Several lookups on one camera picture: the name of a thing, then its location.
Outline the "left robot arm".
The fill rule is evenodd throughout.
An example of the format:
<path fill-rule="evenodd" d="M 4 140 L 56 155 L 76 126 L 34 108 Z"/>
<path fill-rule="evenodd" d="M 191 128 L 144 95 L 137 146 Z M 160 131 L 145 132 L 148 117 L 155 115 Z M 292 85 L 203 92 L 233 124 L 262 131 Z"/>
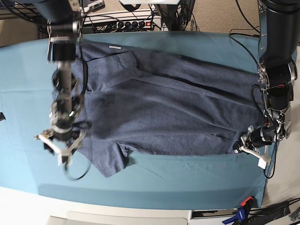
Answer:
<path fill-rule="evenodd" d="M 293 82 L 297 79 L 296 62 L 292 58 L 300 36 L 300 2 L 298 0 L 260 0 L 257 69 L 265 124 L 248 127 L 248 132 L 235 144 L 236 153 L 245 152 L 258 158 L 258 166 L 266 169 L 271 158 L 269 146 L 288 138 L 291 133 Z"/>

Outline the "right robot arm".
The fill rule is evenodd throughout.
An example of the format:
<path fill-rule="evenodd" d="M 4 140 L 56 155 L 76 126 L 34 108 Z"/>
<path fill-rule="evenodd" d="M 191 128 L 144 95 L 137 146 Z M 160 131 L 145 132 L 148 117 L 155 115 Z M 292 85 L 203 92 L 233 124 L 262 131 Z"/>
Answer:
<path fill-rule="evenodd" d="M 57 65 L 52 75 L 55 97 L 50 106 L 50 127 L 36 138 L 57 155 L 59 165 L 68 165 L 86 135 L 85 130 L 74 129 L 83 109 L 83 91 L 71 70 L 79 59 L 76 50 L 82 38 L 84 9 L 77 0 L 42 0 L 33 5 L 47 21 L 47 60 Z"/>

